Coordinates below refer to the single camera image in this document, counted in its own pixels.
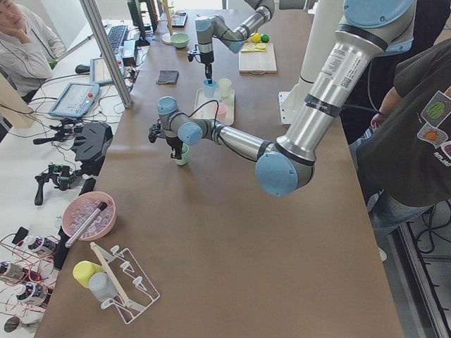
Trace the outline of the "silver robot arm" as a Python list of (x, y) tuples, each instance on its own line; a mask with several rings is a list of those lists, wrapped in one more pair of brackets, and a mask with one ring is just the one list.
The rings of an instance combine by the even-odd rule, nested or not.
[(207, 83), (213, 83), (212, 64), (214, 62), (213, 38), (217, 38), (234, 54), (238, 54), (245, 41), (257, 30), (269, 22), (275, 12), (274, 1), (246, 1), (254, 9), (253, 14), (244, 20), (236, 28), (232, 29), (226, 24), (221, 15), (199, 16), (195, 19), (197, 44), (195, 49), (188, 51), (188, 61), (196, 56), (200, 57), (200, 63), (204, 65), (204, 73)]
[(210, 139), (254, 161), (261, 188), (271, 195), (285, 196), (313, 177), (315, 150), (369, 62), (409, 50), (415, 12), (415, 1), (346, 1), (325, 63), (311, 89), (295, 105), (288, 131), (275, 142), (216, 119), (196, 119), (182, 112), (171, 96), (158, 101), (159, 119), (149, 130), (149, 141), (165, 139), (171, 157), (181, 159), (185, 145)]

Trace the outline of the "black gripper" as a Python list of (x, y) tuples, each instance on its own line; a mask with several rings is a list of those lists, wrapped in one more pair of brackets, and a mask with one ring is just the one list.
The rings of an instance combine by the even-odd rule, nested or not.
[(148, 140), (155, 143), (157, 139), (165, 139), (166, 143), (171, 147), (171, 158), (181, 159), (183, 153), (183, 144), (178, 137), (168, 136), (166, 130), (162, 128), (161, 121), (157, 120), (149, 127)]
[(187, 52), (187, 58), (189, 62), (193, 62), (193, 60), (196, 59), (198, 63), (205, 65), (204, 72), (206, 81), (211, 85), (213, 83), (211, 64), (214, 62), (214, 53), (212, 51), (204, 53), (200, 50), (192, 49)]

